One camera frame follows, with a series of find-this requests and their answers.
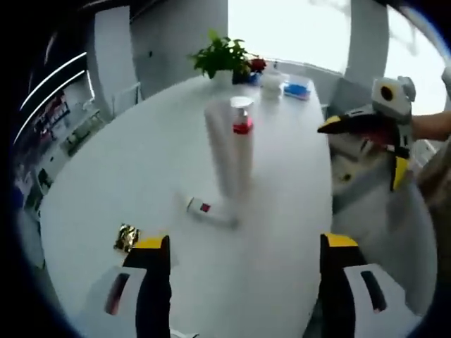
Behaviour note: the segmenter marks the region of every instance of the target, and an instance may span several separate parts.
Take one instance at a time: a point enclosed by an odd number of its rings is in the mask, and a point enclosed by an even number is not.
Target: white cabinet
[[[44,156],[42,159],[42,162],[40,163],[40,169],[44,169],[47,172],[47,175],[50,177],[52,181],[55,180],[58,173],[63,169],[63,166],[66,164],[66,162],[69,161],[69,157],[61,149],[61,147],[56,146],[53,151],[50,151],[48,154]]]

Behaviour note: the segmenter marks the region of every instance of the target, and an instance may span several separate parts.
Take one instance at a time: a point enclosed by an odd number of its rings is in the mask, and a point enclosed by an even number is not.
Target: white chair
[[[121,90],[113,95],[113,118],[116,118],[124,111],[132,108],[135,104],[142,101],[141,83],[138,82],[133,86]]]

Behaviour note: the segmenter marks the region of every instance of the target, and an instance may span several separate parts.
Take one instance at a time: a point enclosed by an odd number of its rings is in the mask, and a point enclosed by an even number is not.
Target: bright window light
[[[24,102],[22,103],[22,105],[20,106],[19,110],[21,110],[23,108],[23,106],[28,102],[28,100],[30,100],[30,98],[35,94],[35,92],[42,87],[42,85],[45,84],[45,82],[49,81],[49,79],[54,76],[57,72],[59,72],[61,69],[63,69],[64,67],[67,67],[68,65],[70,65],[72,62],[78,60],[79,58],[82,58],[83,56],[86,55],[86,52],[84,51],[83,53],[81,53],[80,55],[76,56],[75,58],[70,59],[69,61],[67,61],[66,63],[63,63],[62,65],[60,65],[57,69],[55,69],[53,72],[51,72],[49,75],[47,75],[47,77],[45,79],[42,80],[42,82],[40,82],[32,91],[31,93],[28,94],[27,98],[24,100]]]
[[[35,115],[36,112],[48,101],[50,100],[59,90],[63,89],[65,86],[67,86],[71,81],[75,80],[77,77],[81,76],[86,70],[82,70],[81,72],[75,74],[72,76],[69,80],[65,81],[63,84],[61,84],[58,88],[56,88],[48,97],[46,97],[40,104],[37,105],[36,109],[28,116],[27,120],[23,123],[23,126],[20,127],[19,132],[17,133],[16,138],[14,139],[13,144],[16,143],[18,140],[20,134],[22,134],[22,131],[24,130],[25,126],[28,124],[28,122],[32,119],[32,117]]]
[[[391,7],[388,7],[388,24],[390,40],[384,76],[411,77],[416,87],[414,115],[441,112],[447,95],[441,79],[445,68],[443,58],[420,30]]]
[[[266,58],[344,73],[350,31],[350,0],[228,1],[229,37]]]

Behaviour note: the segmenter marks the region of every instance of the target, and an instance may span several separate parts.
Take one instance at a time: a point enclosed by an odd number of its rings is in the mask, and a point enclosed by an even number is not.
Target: white round table
[[[314,86],[309,101],[260,99],[259,89],[217,92],[196,77],[117,117],[66,164],[41,207],[51,281],[68,318],[92,283],[123,256],[121,223],[168,233],[171,327],[231,337],[301,337],[319,290],[320,234],[332,222],[327,138]],[[246,213],[234,230],[198,223],[178,192],[218,199],[204,122],[215,96],[255,99],[254,166]]]

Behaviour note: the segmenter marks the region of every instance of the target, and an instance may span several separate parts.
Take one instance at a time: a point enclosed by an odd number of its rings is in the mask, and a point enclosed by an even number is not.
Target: red flower
[[[266,62],[262,58],[254,58],[250,61],[251,72],[261,73],[266,67]]]

